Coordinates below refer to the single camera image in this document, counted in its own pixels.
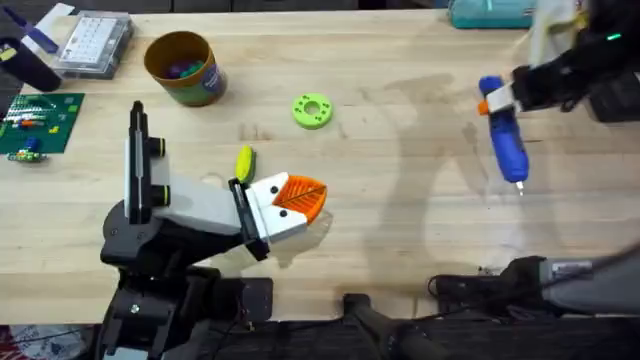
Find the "green ring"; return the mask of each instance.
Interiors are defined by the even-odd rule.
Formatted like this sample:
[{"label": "green ring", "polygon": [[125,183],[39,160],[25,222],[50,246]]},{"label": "green ring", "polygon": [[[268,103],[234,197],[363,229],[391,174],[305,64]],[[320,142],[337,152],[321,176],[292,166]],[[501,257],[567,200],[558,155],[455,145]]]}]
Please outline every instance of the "green ring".
[{"label": "green ring", "polygon": [[[315,114],[309,114],[306,108],[313,103],[317,105],[319,110]],[[333,105],[326,96],[309,93],[294,100],[291,112],[298,125],[305,129],[314,130],[325,126],[331,120]]]}]

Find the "blue glue gun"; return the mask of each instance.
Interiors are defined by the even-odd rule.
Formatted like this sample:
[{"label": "blue glue gun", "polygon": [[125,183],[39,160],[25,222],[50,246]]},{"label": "blue glue gun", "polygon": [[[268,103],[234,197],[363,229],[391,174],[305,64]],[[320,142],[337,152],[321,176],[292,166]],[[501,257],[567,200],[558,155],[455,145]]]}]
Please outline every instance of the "blue glue gun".
[{"label": "blue glue gun", "polygon": [[[503,85],[499,76],[485,76],[478,83],[485,97]],[[508,109],[489,114],[489,131],[502,176],[506,181],[516,183],[522,193],[522,182],[529,176],[529,157],[520,138],[515,111]]]}]

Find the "blue object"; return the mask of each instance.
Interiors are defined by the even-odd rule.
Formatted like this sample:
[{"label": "blue object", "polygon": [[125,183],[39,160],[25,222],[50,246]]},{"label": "blue object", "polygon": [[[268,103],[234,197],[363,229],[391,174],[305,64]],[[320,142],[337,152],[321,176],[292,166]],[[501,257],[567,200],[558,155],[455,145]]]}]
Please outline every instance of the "blue object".
[{"label": "blue object", "polygon": [[[482,95],[503,86],[499,76],[486,76],[478,83]],[[489,131],[498,166],[504,179],[510,183],[525,181],[529,177],[529,157],[520,138],[520,127],[513,109],[489,115]]]},{"label": "blue object", "polygon": [[42,92],[54,91],[60,87],[62,79],[20,40],[0,38],[0,48],[4,46],[17,51],[10,59],[0,61],[0,67],[7,73]]},{"label": "blue object", "polygon": [[31,152],[37,152],[38,147],[40,146],[40,139],[34,136],[29,136],[27,141],[24,143],[24,149],[29,150]]},{"label": "blue object", "polygon": [[38,44],[38,46],[40,46],[44,51],[49,54],[55,54],[58,52],[58,45],[54,43],[53,40],[51,40],[47,35],[45,35],[45,33],[40,31],[40,29],[36,28],[35,26],[33,26],[33,24],[20,17],[20,15],[13,12],[13,10],[8,8],[7,6],[3,6],[2,9],[16,24],[18,24],[18,26],[20,26],[25,35],[30,37],[31,40]]},{"label": "blue object", "polygon": [[451,0],[449,18],[459,29],[526,29],[535,8],[536,0]]}]

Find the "wooden tabletop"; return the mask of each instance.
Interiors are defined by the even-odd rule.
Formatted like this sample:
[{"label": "wooden tabletop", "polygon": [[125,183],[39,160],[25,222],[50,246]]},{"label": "wooden tabletop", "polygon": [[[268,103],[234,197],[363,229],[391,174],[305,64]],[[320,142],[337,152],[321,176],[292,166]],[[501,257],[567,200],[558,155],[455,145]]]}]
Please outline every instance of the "wooden tabletop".
[{"label": "wooden tabletop", "polygon": [[[461,31],[445,12],[413,10],[134,22],[113,81],[60,90],[87,94],[66,153],[38,166],[0,161],[0,323],[101,321],[117,280],[99,259],[102,223],[123,196],[135,100],[176,173],[222,185],[251,144],[258,178],[288,171],[328,185],[325,212],[270,259],[240,249],[205,261],[272,277],[275,319],[337,317],[346,292],[369,293],[390,316],[424,315],[435,310],[432,275],[529,254],[607,254],[640,233],[640,124],[605,126],[584,107],[523,114],[525,195],[502,180],[475,112],[477,82],[524,63],[524,31]],[[145,49],[173,30],[210,41],[229,77],[217,104],[180,106],[145,72]],[[325,128],[294,123],[290,105],[305,92],[333,102]]]}]

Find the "clear plastic container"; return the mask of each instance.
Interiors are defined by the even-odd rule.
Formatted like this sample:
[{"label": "clear plastic container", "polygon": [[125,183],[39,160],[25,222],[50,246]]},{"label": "clear plastic container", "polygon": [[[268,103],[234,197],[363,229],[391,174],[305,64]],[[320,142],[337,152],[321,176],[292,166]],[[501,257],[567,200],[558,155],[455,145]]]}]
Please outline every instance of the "clear plastic container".
[{"label": "clear plastic container", "polygon": [[81,11],[52,68],[64,78],[113,79],[133,32],[127,13]]}]

